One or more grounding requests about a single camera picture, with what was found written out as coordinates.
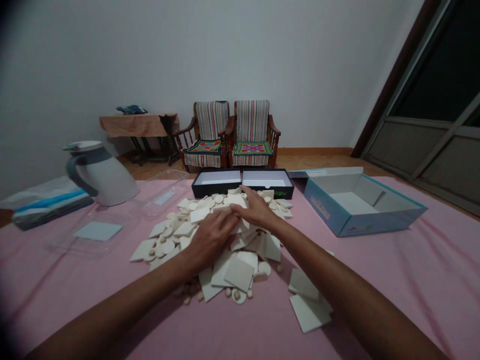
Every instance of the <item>blue cloth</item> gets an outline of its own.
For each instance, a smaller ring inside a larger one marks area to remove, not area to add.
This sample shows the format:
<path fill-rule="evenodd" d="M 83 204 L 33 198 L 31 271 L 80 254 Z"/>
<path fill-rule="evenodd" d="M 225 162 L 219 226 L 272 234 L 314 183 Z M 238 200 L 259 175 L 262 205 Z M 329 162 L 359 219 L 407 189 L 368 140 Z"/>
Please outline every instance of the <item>blue cloth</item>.
<path fill-rule="evenodd" d="M 31 204 L 29 204 L 27 206 L 20 207 L 17 210 L 15 210 L 15 214 L 24 212 L 24 211 L 29 210 L 29 209 L 48 208 L 48 207 L 51 207 L 51 206 L 56 205 L 58 203 L 61 203 L 65 200 L 68 200 L 68 199 L 71 199 L 71 198 L 74 198 L 74 197 L 77 197 L 77 196 L 83 195 L 83 194 L 86 194 L 86 192 L 84 190 L 78 190 L 78 191 L 70 192 L 68 194 L 63 194 L 63 195 L 54 196 L 54 197 L 51 197 L 51 198 L 48 198 L 48 199 L 32 202 Z"/>
<path fill-rule="evenodd" d="M 138 105 L 129 105 L 129 106 L 119 106 L 116 110 L 122 112 L 124 115 L 140 115 L 140 114 L 147 114 L 148 111 L 145 110 L 143 107 Z"/>

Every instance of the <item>sliding door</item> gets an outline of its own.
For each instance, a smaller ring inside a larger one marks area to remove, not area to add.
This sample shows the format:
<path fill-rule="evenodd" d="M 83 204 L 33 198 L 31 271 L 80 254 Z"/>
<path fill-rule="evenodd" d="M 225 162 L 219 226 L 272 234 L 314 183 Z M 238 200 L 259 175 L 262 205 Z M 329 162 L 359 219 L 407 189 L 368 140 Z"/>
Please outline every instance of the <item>sliding door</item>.
<path fill-rule="evenodd" d="M 362 157 L 480 215 L 480 1 L 445 1 Z"/>

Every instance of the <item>forearm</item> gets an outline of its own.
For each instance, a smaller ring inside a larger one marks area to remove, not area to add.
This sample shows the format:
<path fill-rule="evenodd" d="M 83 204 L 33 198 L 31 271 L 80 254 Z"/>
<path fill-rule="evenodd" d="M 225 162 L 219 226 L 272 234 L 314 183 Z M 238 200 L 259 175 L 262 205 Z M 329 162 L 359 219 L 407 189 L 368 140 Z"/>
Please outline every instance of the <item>forearm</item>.
<path fill-rule="evenodd" d="M 373 358 L 446 359 L 398 308 L 361 276 L 286 221 L 269 230 L 279 238 L 308 278 L 341 314 Z"/>
<path fill-rule="evenodd" d="M 160 300 L 195 275 L 180 253 L 69 322 L 27 358 L 99 358 Z"/>

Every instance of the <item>clear plastic container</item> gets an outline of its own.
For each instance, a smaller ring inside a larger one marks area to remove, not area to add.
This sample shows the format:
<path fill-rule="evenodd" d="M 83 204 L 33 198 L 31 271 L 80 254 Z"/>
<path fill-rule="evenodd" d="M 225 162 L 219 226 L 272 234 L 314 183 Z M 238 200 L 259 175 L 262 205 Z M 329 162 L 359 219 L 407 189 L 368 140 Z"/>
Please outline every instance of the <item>clear plastic container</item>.
<path fill-rule="evenodd" d="M 178 204 L 190 190 L 186 179 L 189 174 L 178 170 L 165 170 L 139 184 L 140 192 L 125 203 L 104 207 L 97 202 L 68 215 L 74 225 L 66 226 L 46 249 L 53 252 L 69 252 L 75 255 L 98 258 L 111 252 L 123 239 L 131 237 L 142 220 L 159 220 L 173 205 Z M 120 231 L 106 241 L 75 236 L 75 233 L 91 222 L 122 225 Z"/>
<path fill-rule="evenodd" d="M 61 231 L 47 246 L 46 249 L 55 253 L 69 253 L 88 258 L 99 258 L 110 253 L 124 238 L 131 236 L 135 228 L 140 224 L 140 219 L 128 214 L 126 204 L 113 207 L 104 207 L 95 202 L 92 206 L 81 209 L 75 214 L 74 225 Z M 100 222 L 121 225 L 122 228 L 111 238 L 105 241 L 92 240 L 75 236 L 75 233 L 91 222 Z"/>
<path fill-rule="evenodd" d="M 185 181 L 188 177 L 188 172 L 169 169 L 143 182 L 138 195 L 128 201 L 132 205 L 130 214 L 147 221 L 159 219 L 191 189 Z"/>

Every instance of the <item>wooden armchair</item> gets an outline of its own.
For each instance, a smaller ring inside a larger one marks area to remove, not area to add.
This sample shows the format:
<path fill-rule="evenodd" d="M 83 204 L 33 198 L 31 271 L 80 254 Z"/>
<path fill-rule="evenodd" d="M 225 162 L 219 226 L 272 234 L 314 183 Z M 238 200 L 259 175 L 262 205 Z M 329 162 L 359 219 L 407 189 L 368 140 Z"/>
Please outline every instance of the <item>wooden armchair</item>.
<path fill-rule="evenodd" d="M 235 115 L 225 131 L 230 165 L 274 169 L 281 134 L 270 115 L 268 100 L 235 101 Z"/>
<path fill-rule="evenodd" d="M 187 128 L 174 132 L 181 162 L 188 172 L 189 165 L 206 168 L 227 167 L 225 132 L 230 117 L 228 101 L 195 102 L 193 117 Z"/>

